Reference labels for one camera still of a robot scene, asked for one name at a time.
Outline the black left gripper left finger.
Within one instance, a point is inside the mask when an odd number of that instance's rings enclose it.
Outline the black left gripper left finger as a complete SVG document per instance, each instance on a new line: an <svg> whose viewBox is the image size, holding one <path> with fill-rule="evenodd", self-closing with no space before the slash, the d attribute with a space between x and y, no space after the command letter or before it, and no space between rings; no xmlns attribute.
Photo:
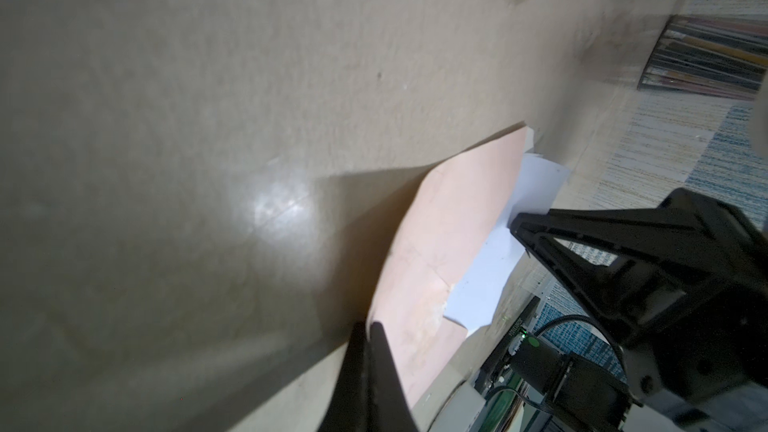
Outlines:
<svg viewBox="0 0 768 432"><path fill-rule="evenodd" d="M329 406L319 432L368 430L368 342L365 324L351 331Z"/></svg>

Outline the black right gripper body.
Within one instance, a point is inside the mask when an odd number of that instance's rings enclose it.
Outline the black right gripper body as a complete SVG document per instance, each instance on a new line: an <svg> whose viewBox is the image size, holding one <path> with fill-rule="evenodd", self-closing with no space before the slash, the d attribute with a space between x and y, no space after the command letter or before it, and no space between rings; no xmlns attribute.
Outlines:
<svg viewBox="0 0 768 432"><path fill-rule="evenodd" d="M687 431L767 427L767 239L686 189L644 209L611 266L632 391Z"/></svg>

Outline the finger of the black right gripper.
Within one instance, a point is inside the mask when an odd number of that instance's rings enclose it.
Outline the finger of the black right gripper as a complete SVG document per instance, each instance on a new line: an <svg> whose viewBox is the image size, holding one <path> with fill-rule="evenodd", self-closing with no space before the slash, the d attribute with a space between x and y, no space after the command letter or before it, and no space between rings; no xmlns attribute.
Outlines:
<svg viewBox="0 0 768 432"><path fill-rule="evenodd" d="M701 225L677 209L521 213L510 231L611 336L662 328L707 278Z"/></svg>

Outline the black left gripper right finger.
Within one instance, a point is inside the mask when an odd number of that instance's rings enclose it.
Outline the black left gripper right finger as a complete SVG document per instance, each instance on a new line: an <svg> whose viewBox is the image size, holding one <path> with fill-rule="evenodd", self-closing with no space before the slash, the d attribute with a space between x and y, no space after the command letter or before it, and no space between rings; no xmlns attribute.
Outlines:
<svg viewBox="0 0 768 432"><path fill-rule="evenodd" d="M368 430L417 432L382 323L370 325L368 344L371 367Z"/></svg>

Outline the white letter with green border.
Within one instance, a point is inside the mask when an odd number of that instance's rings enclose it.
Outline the white letter with green border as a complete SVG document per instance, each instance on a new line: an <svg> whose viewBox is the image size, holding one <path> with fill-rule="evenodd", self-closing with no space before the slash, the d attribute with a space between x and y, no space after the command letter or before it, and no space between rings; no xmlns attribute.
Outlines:
<svg viewBox="0 0 768 432"><path fill-rule="evenodd" d="M526 153L515 188L468 271L453 287L443 313L472 335L493 321L503 288L525 247L513 237L510 225L521 213L544 214L550 210L570 170Z"/></svg>

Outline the pink envelope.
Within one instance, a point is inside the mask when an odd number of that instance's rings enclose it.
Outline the pink envelope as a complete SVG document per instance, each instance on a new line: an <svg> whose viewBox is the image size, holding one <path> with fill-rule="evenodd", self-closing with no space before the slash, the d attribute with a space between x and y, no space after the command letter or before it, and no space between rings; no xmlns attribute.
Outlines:
<svg viewBox="0 0 768 432"><path fill-rule="evenodd" d="M408 406L414 406L468 337L445 318L511 197L534 132L521 126L433 167L389 247L367 323L383 326Z"/></svg>

